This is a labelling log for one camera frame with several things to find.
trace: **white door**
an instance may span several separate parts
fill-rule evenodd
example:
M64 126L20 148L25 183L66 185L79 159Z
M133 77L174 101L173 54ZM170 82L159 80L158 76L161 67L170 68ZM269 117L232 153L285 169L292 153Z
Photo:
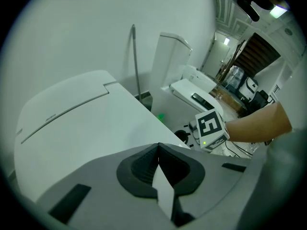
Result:
M215 40L209 53L209 56L201 71L206 75L215 78L215 76L219 72L219 69L222 66L222 60L225 59L229 48L230 47L225 45L224 43Z

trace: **white box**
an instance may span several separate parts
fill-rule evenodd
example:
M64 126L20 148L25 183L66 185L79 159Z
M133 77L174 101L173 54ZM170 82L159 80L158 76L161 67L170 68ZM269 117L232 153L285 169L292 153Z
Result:
M228 130L216 109L195 115L201 149L211 152L229 139Z

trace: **ceiling light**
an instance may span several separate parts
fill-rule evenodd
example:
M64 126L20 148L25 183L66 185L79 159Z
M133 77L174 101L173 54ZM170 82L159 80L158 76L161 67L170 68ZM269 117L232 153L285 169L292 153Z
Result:
M224 44L225 44L225 45L228 45L229 41L230 41L230 39L229 39L229 38L225 38L225 42L224 42Z
M274 9L271 10L270 14L274 17L274 18L278 18L279 16L281 16L282 14L284 14L287 10L275 6Z

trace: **metal pole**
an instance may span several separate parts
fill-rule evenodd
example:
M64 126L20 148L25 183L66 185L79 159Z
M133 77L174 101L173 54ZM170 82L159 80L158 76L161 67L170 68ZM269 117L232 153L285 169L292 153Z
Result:
M133 56L134 56L135 77L136 77L136 83L137 83L137 86L138 86L139 101L142 103L139 74L138 74L138 62L137 62L137 59L136 59L136 42L135 42L135 25L134 24L132 25L132 39L133 39Z

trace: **person's arm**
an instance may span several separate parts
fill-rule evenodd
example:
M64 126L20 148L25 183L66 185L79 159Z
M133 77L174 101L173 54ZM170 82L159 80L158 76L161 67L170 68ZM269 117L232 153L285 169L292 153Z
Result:
M277 102L249 116L226 122L230 141L264 142L292 130L290 121Z

